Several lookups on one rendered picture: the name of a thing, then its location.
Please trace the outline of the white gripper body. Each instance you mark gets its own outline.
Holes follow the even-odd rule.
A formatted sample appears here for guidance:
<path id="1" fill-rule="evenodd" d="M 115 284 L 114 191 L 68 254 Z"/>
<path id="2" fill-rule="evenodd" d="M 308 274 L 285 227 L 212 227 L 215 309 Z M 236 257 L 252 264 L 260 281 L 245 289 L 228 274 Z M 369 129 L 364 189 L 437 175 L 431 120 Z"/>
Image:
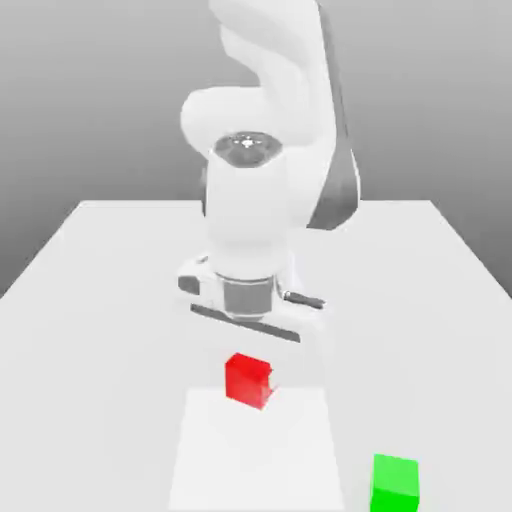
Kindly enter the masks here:
<path id="1" fill-rule="evenodd" d="M 264 315 L 230 315 L 193 302 L 191 314 L 210 330 L 217 351 L 239 351 L 262 359 L 321 359 L 326 353 L 326 309 L 279 300 Z"/>

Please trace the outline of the small green cube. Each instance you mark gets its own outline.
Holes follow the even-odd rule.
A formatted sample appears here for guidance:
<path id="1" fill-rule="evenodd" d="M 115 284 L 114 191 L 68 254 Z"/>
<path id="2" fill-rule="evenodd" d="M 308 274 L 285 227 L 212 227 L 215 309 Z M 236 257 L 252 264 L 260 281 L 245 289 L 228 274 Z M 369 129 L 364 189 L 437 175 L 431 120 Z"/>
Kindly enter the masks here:
<path id="1" fill-rule="evenodd" d="M 375 454 L 370 512 L 417 512 L 420 503 L 419 464 L 416 460 Z"/>

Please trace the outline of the small red cube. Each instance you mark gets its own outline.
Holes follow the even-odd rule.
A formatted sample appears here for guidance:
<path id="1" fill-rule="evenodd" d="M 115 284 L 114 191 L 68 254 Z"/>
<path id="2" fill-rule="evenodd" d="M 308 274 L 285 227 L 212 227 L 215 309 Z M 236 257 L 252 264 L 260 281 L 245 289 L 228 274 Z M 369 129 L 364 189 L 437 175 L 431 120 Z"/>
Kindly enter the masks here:
<path id="1" fill-rule="evenodd" d="M 274 388 L 273 368 L 267 361 L 235 353 L 225 363 L 225 395 L 257 410 L 263 410 Z"/>

